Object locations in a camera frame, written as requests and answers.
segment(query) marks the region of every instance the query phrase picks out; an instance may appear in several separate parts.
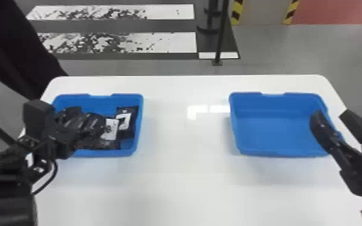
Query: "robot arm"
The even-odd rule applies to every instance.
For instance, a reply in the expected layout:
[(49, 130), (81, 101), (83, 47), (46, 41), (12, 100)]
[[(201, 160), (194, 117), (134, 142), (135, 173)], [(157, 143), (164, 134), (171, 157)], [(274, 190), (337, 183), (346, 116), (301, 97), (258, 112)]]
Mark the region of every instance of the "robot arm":
[[(82, 113), (80, 107), (56, 114), (52, 105), (40, 100), (24, 104), (23, 120), (26, 134), (0, 153), (0, 226), (37, 225), (34, 195), (56, 176), (56, 159), (67, 159), (78, 142), (98, 138), (105, 130), (101, 115)], [(52, 177), (32, 191), (52, 169)]]
[[(362, 118), (346, 110), (340, 119), (362, 145)], [(341, 167), (340, 175), (349, 190), (362, 196), (362, 152), (341, 140), (321, 111), (311, 116), (310, 129), (321, 147), (331, 154)]]

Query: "blue tray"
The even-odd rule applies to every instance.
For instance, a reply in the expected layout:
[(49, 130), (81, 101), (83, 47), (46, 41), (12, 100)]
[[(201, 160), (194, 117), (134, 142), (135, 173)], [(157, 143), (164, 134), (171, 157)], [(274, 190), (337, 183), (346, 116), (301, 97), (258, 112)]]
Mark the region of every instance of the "blue tray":
[(134, 139), (121, 141), (120, 150), (76, 150), (76, 157), (119, 157), (130, 156), (138, 146), (140, 127), (142, 122), (143, 96), (140, 94), (112, 94), (111, 96), (91, 96), (89, 94), (64, 94), (57, 96), (52, 103), (56, 111), (70, 106), (81, 106), (83, 112), (95, 112), (100, 115), (113, 117), (117, 107), (139, 106), (135, 123)]
[(233, 132), (242, 154), (270, 157), (328, 154), (310, 131), (310, 116), (316, 110), (321, 110), (331, 123), (327, 107), (317, 94), (232, 93), (229, 102)]

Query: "red wall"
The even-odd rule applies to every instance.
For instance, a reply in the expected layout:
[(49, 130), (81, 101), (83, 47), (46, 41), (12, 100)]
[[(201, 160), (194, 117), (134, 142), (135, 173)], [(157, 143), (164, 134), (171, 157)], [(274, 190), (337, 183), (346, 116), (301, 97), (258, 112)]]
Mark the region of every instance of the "red wall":
[(362, 0), (300, 0), (292, 24), (362, 24)]

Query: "yellow and black striped post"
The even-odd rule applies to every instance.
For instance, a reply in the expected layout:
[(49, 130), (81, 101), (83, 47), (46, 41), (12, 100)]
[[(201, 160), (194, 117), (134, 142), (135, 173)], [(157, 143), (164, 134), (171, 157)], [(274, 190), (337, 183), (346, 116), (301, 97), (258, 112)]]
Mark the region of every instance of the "yellow and black striped post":
[(283, 20), (283, 23), (286, 25), (290, 25), (292, 23), (293, 15), (296, 12), (296, 9), (299, 6), (299, 0), (292, 0), (289, 4), (289, 8), (287, 9), (285, 19)]
[(240, 24), (241, 15), (243, 14), (243, 2), (244, 0), (235, 0), (233, 3), (232, 18), (230, 19), (232, 25)]

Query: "white tabletop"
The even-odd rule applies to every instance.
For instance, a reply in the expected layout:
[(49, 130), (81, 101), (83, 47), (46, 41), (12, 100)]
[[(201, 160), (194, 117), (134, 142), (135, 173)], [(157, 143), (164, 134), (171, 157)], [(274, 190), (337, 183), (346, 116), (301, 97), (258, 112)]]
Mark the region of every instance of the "white tabletop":
[(42, 100), (64, 93), (140, 93), (137, 151), (121, 158), (59, 161), (54, 182), (37, 195), (40, 225), (81, 226), (362, 226), (331, 157), (240, 155), (229, 94), (317, 93), (336, 128), (359, 144), (338, 116), (346, 109), (319, 75), (102, 76), (54, 79)]

